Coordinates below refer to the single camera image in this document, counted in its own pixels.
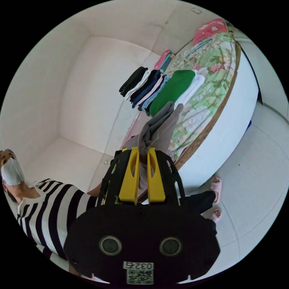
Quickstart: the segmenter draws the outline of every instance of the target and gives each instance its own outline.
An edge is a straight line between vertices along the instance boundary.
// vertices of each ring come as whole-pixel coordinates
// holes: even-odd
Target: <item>black pants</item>
[[[200,194],[186,197],[189,210],[198,212],[199,214],[202,214],[203,212],[212,208],[215,198],[216,194],[214,191],[206,191]],[[212,226],[212,230],[215,232],[216,235],[216,223],[210,219],[206,219],[206,221],[210,223],[210,225]]]

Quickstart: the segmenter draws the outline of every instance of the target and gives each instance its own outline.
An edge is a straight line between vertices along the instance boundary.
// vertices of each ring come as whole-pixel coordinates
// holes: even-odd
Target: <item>floral bedsheet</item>
[[[184,106],[174,129],[169,149],[173,160],[202,132],[224,100],[235,72],[236,50],[232,32],[217,33],[195,46],[193,41],[180,50],[165,74],[176,70],[198,70],[206,80]]]

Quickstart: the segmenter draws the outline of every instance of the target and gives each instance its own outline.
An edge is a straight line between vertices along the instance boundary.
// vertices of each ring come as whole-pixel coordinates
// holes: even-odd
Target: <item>person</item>
[[[53,263],[80,276],[69,264],[63,246],[74,220],[96,206],[100,185],[87,194],[74,185],[52,179],[29,187],[9,149],[0,151],[0,165],[3,189],[17,204],[17,221],[27,237]]]

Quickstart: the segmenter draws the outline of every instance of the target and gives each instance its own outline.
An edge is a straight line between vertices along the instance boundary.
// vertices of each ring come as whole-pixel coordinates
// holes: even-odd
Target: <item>wall outlet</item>
[[[197,9],[197,8],[192,8],[191,11],[193,11],[193,12],[195,12],[197,14],[201,14],[202,13],[202,11]]]

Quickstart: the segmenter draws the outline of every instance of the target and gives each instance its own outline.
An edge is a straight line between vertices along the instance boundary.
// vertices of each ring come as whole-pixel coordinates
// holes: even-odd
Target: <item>striped shirt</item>
[[[17,221],[44,255],[68,271],[63,250],[67,231],[76,218],[96,206],[98,198],[51,179],[36,184],[35,189],[40,197],[23,198],[18,205]]]

